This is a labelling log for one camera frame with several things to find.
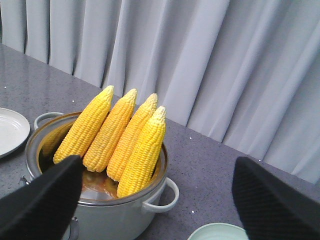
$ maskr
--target white curtain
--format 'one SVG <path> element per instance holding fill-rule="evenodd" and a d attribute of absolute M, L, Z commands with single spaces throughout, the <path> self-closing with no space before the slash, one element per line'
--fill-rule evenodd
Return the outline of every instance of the white curtain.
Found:
<path fill-rule="evenodd" d="M 320 179 L 320 1 L 0 0 L 1 42 Z"/>

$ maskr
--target white bowl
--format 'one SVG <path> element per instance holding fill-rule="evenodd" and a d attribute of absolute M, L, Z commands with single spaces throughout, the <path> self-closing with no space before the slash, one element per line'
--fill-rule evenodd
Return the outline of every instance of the white bowl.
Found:
<path fill-rule="evenodd" d="M 228 223 L 209 223 L 195 230 L 188 240 L 249 240 L 246 231 Z"/>

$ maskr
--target silver pot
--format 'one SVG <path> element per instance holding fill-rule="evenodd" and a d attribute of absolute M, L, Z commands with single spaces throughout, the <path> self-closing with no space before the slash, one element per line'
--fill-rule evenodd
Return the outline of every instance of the silver pot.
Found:
<path fill-rule="evenodd" d="M 34 122 L 36 130 L 29 138 L 25 148 L 26 165 L 31 178 L 37 178 L 48 168 L 53 166 L 53 154 L 77 119 L 80 112 L 70 114 L 49 112 L 39 116 Z M 44 119 L 52 118 L 38 128 L 38 123 Z M 66 231 L 63 239 L 79 240 L 133 240 L 138 237 L 151 223 L 155 213 L 163 213 L 172 209 L 179 197 L 177 185 L 166 177 L 168 156 L 166 148 L 162 145 L 159 159 L 150 185 L 128 197 L 114 198 L 111 190 L 101 190 L 93 186 L 94 182 L 104 180 L 110 183 L 105 172 L 83 172 L 82 193 L 71 221 L 70 229 Z M 91 186 L 85 185 L 87 178 Z M 159 206 L 160 196 L 168 186 L 174 191 L 174 199 L 167 205 Z"/>

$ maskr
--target gray countertop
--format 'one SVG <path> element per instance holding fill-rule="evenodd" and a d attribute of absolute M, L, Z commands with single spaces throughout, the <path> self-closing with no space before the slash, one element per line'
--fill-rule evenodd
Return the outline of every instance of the gray countertop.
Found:
<path fill-rule="evenodd" d="M 85 81 L 48 66 L 0 44 L 0 107 L 24 115 L 31 126 L 47 112 L 82 111 L 101 91 Z M 231 184 L 236 158 L 245 154 L 214 141 L 171 120 L 167 121 L 164 144 L 169 156 L 167 175 L 179 187 L 177 205 L 156 214 L 139 240 L 186 240 L 198 227 L 208 223 L 242 226 L 233 203 Z M 28 176 L 23 144 L 0 159 L 0 198 L 21 187 Z M 260 163 L 289 185 L 316 201 L 319 189 L 293 175 Z M 173 197 L 166 189 L 160 203 Z"/>

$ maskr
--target cooking pot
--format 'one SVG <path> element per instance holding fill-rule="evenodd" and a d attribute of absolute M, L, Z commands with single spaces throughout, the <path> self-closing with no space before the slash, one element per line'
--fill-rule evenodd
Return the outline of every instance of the cooking pot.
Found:
<path fill-rule="evenodd" d="M 25 147 L 26 165 L 31 179 L 39 177 L 53 166 L 53 155 L 80 112 L 45 113 L 34 122 L 35 132 Z M 52 118 L 38 128 L 40 121 Z M 69 228 L 63 239 L 78 240 L 133 240 L 151 223 L 155 213 L 172 209 L 179 197 L 177 185 L 166 177 L 168 155 L 164 145 L 150 184 L 137 193 L 116 198 L 117 183 L 105 171 L 83 171 L 82 193 Z M 174 192 L 167 205 L 158 205 L 165 187 Z"/>

